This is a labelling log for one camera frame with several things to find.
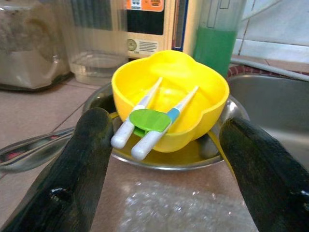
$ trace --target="green dish soap bottle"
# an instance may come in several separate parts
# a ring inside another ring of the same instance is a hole
[[[203,0],[193,58],[227,76],[246,0]]]

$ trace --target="stainless steel sink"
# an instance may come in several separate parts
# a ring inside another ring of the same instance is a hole
[[[260,75],[228,80],[230,93],[309,170],[309,82]]]

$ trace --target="stainless steel plate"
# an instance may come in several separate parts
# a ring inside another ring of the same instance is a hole
[[[110,113],[116,111],[112,97],[111,84],[94,92],[86,101],[83,112],[93,107],[104,108]],[[217,138],[222,123],[233,116],[249,119],[246,110],[241,104],[232,96],[229,96],[219,120],[211,129],[211,131],[216,134]],[[117,130],[122,123],[120,118],[115,118],[113,122],[115,130]],[[113,149],[112,155],[121,161],[137,166],[170,171],[202,168],[223,160],[218,149],[207,134],[190,142],[187,146],[176,152],[162,153],[152,150],[143,161],[133,159],[130,154],[133,145],[135,145],[138,140],[139,137],[132,135],[127,145],[121,150]]]

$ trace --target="yellow bowl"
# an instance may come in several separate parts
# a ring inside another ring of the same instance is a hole
[[[155,84],[163,81],[148,108],[167,112],[195,86],[199,90],[154,150],[173,152],[207,133],[218,120],[229,95],[227,81],[215,70],[178,51],[157,52],[121,66],[112,77],[113,98],[124,121]]]

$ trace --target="sticker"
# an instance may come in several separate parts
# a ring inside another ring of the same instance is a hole
[[[141,54],[141,55],[151,55],[158,51],[159,42],[140,40],[140,39],[128,39],[127,49],[130,53]]]
[[[156,11],[164,9],[164,0],[126,0],[128,10]]]

